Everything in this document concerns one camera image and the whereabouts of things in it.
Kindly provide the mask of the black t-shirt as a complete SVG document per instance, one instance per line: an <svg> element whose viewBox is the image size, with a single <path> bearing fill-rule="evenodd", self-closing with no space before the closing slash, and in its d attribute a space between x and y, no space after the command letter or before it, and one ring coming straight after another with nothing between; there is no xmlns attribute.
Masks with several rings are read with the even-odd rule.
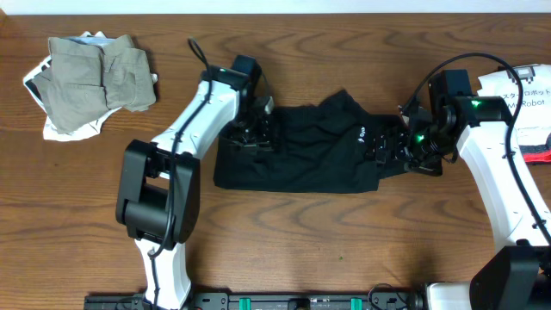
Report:
<svg viewBox="0 0 551 310"><path fill-rule="evenodd" d="M222 189L355 194L405 173L404 163L370 157L375 135L400 123L396 115L367 112L346 91L318 105L280 107L272 152L248 153L220 140L214 184Z"/></svg>

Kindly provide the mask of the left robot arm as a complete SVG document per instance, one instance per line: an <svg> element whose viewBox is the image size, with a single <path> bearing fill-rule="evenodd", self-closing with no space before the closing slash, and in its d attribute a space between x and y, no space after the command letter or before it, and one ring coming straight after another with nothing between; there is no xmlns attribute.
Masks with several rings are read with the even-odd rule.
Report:
<svg viewBox="0 0 551 310"><path fill-rule="evenodd" d="M124 151L115 218L137 245L147 286L145 309L180 309L189 299L186 243L200 211L201 161L218 138L239 151L272 151L271 95L263 71L211 66L175 121L150 142Z"/></svg>

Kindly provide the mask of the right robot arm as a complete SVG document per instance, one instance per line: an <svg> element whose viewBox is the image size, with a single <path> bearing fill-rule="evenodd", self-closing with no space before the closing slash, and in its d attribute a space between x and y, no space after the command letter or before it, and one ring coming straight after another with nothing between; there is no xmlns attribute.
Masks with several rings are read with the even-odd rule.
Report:
<svg viewBox="0 0 551 310"><path fill-rule="evenodd" d="M439 177L443 160L471 171L492 228L493 258L468 282L434 282L397 294L403 309L548 309L550 211L515 141L513 116L498 96L440 95L408 124L375 131L369 156Z"/></svg>

